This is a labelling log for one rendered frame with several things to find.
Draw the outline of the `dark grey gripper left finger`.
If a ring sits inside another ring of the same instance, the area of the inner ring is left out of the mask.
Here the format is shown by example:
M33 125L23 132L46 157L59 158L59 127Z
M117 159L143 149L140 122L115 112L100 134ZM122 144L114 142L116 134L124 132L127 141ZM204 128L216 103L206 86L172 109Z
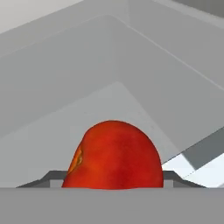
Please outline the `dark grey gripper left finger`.
M61 188L66 175L66 171L49 171L43 178L34 180L24 185L20 185L19 188Z

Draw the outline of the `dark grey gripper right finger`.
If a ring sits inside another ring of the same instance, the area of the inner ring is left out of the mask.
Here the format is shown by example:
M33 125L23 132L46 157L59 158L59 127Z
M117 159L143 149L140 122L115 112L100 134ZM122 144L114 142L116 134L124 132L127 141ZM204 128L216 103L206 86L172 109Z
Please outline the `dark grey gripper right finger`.
M203 185L195 184L191 181L182 179L175 171L163 171L164 188L203 188Z

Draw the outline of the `red tomato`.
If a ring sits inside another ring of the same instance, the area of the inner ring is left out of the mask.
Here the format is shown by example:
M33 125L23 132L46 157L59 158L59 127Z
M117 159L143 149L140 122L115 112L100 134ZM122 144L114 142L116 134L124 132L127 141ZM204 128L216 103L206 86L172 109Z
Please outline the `red tomato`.
M62 186L121 190L162 187L163 171L153 142L126 122L100 122L81 139Z

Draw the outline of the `grey fridge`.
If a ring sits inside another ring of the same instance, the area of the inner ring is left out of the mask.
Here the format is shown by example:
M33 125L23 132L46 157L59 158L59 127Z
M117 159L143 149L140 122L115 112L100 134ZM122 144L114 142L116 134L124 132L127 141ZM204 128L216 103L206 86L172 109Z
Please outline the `grey fridge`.
M64 171L103 120L143 130L166 170L224 187L224 29L94 0L0 34L0 187Z

